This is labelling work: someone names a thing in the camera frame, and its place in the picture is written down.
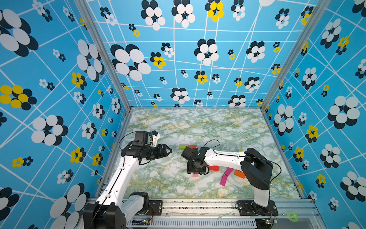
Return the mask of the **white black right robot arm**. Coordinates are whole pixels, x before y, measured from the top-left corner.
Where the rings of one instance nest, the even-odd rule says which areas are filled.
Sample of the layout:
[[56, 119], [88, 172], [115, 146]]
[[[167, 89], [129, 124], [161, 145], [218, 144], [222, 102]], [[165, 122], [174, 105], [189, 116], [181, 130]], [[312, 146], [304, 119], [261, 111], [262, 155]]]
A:
[[192, 173], [204, 175], [210, 166], [240, 170], [254, 187], [255, 205], [262, 208], [268, 206], [273, 163], [257, 150], [246, 148], [244, 152], [224, 152], [207, 147], [186, 147], [181, 156], [187, 160]]

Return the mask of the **green block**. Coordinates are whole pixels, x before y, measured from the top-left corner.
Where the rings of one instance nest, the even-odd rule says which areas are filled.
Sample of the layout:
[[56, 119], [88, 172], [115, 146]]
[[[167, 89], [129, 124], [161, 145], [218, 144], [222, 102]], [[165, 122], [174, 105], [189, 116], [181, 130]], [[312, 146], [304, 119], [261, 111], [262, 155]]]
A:
[[180, 150], [184, 150], [186, 147], [188, 147], [188, 145], [179, 145]]

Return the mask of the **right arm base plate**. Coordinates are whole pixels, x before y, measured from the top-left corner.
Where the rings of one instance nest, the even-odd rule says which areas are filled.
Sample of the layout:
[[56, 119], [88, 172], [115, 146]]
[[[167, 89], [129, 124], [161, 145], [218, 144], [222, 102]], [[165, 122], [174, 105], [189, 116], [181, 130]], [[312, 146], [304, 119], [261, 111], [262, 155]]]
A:
[[255, 204], [253, 200], [239, 200], [235, 204], [235, 208], [241, 216], [278, 216], [278, 210], [275, 202], [270, 200], [267, 207]]

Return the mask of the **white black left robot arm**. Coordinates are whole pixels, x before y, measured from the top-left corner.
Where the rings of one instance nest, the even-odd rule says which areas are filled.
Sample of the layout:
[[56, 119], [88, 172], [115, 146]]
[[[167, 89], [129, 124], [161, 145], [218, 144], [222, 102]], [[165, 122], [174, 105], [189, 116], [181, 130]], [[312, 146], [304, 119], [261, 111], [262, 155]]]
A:
[[118, 168], [106, 189], [84, 209], [83, 224], [86, 229], [125, 229], [137, 213], [144, 214], [149, 210], [146, 192], [134, 192], [124, 200], [125, 192], [144, 159], [151, 162], [167, 157], [172, 149], [166, 144], [158, 144], [160, 134], [156, 131], [134, 131], [133, 134], [134, 140], [121, 150]]

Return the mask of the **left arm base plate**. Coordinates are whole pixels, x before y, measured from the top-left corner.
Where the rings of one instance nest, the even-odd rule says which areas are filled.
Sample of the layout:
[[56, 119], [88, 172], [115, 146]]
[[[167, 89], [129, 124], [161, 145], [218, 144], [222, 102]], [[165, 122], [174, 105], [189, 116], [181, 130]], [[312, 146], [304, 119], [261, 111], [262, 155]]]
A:
[[137, 216], [161, 216], [163, 210], [162, 200], [150, 200], [147, 209], [137, 212]]

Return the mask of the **red block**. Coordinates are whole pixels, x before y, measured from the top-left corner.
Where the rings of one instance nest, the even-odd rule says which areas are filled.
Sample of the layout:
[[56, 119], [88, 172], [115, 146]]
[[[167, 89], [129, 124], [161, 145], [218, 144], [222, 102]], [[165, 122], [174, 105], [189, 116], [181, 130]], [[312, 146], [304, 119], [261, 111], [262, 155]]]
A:
[[218, 166], [209, 166], [209, 169], [211, 171], [219, 171], [219, 167]]

